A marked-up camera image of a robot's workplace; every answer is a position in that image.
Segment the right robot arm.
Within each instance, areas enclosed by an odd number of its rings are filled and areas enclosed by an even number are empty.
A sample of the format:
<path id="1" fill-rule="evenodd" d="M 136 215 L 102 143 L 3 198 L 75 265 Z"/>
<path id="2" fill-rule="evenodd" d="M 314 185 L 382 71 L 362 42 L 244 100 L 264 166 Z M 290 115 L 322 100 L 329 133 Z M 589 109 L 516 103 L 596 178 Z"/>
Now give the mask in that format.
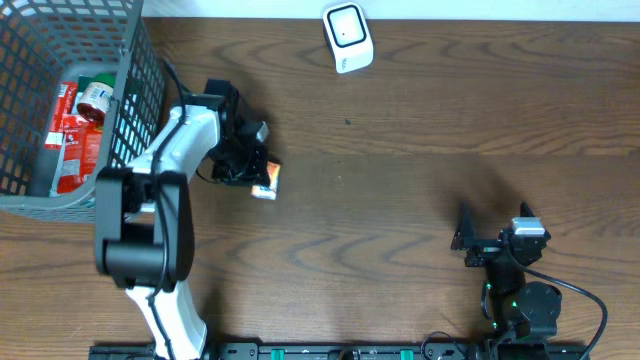
<path id="1" fill-rule="evenodd" d="M 485 271 L 481 309 L 494 326 L 493 335 L 468 347 L 467 359 L 552 357 L 548 339 L 557 334 L 562 294 L 553 285 L 529 282 L 525 276 L 526 267 L 542 257 L 549 239 L 550 233 L 526 203 L 494 238 L 478 237 L 469 208 L 461 206 L 451 248 L 466 253 L 467 267 Z"/>

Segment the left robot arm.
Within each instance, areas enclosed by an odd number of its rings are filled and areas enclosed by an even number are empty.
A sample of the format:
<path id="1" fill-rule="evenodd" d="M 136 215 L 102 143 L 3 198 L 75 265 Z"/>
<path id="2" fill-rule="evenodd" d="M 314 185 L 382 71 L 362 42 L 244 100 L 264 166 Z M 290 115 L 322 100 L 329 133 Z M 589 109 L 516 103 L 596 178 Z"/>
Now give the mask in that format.
<path id="1" fill-rule="evenodd" d="M 201 93 L 179 90 L 147 150 L 122 168 L 98 173 L 96 267 L 138 306 L 153 341 L 94 345 L 90 358 L 216 358 L 188 282 L 195 254 L 189 182 L 210 159 L 210 183 L 270 186 L 268 133 L 236 87 L 210 79 Z"/>

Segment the green lid jar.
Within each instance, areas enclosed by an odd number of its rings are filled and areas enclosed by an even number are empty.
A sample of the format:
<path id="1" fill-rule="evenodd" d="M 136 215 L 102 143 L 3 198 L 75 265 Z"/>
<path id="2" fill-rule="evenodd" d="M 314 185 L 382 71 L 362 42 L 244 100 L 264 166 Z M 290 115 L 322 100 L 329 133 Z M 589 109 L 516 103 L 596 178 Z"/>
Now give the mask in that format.
<path id="1" fill-rule="evenodd" d="M 87 121 L 102 124 L 109 111 L 116 77 L 111 73 L 99 73 L 86 88 L 77 94 L 76 110 Z"/>

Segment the small orange white carton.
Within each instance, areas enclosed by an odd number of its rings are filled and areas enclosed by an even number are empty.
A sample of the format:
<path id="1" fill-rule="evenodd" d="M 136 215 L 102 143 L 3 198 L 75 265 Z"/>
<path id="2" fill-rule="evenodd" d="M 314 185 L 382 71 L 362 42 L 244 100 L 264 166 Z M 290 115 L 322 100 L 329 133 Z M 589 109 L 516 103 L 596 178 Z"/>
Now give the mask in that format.
<path id="1" fill-rule="evenodd" d="M 266 179 L 252 186 L 251 195 L 257 199 L 275 201 L 278 195 L 280 170 L 280 164 L 269 161 L 266 166 Z"/>

